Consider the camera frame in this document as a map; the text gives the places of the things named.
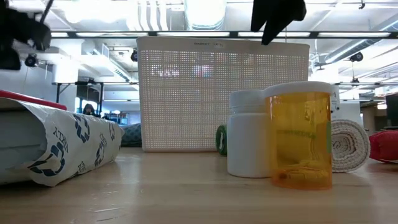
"ceiling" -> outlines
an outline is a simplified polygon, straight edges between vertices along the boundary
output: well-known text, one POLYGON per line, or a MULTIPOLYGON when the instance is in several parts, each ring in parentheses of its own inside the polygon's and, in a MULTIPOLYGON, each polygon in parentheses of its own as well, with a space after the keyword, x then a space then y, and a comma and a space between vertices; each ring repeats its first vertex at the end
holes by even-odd
MULTIPOLYGON (((245 0, 55 0, 46 23, 54 31, 134 31, 134 30, 187 30, 190 24, 201 18, 211 24, 223 17, 221 30, 250 30, 252 1, 245 0)), ((307 16, 302 22, 293 22, 288 31, 380 31, 391 21, 398 21, 398 0, 306 0, 307 16)), ((23 11, 42 11, 47 1, 10 0, 11 6, 23 11)), ((389 29, 398 30, 398 23, 389 29)), ((136 47, 135 39, 92 39, 95 45, 109 47, 110 57, 125 71, 137 75, 137 63, 130 60, 136 47)), ((364 59, 351 63, 339 60, 324 65, 324 70, 314 66, 325 62, 331 53, 347 49, 364 40, 344 39, 294 39, 288 42, 310 45, 310 77, 324 82, 350 82, 354 74, 361 82, 394 82, 398 78, 398 39, 382 40, 361 49, 364 59)), ((371 91, 376 86, 361 88, 361 93, 371 91)), ((131 90, 120 87, 119 91, 131 90)))

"rolled towel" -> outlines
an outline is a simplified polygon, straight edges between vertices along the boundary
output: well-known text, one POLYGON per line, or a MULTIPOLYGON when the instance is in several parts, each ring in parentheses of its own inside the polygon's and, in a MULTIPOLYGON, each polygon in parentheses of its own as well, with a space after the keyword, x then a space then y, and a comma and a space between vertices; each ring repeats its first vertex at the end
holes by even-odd
POLYGON ((369 158, 371 145, 365 130, 354 121, 331 122, 332 171, 349 172, 360 168, 369 158))

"table surface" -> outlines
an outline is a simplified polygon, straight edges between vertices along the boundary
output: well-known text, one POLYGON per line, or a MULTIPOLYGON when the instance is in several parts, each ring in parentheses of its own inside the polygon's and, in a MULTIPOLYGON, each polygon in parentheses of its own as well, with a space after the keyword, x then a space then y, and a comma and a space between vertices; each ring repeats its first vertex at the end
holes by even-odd
POLYGON ((143 153, 49 188, 0 187, 0 223, 397 223, 398 166, 369 161, 300 191, 226 171, 217 153, 143 153))

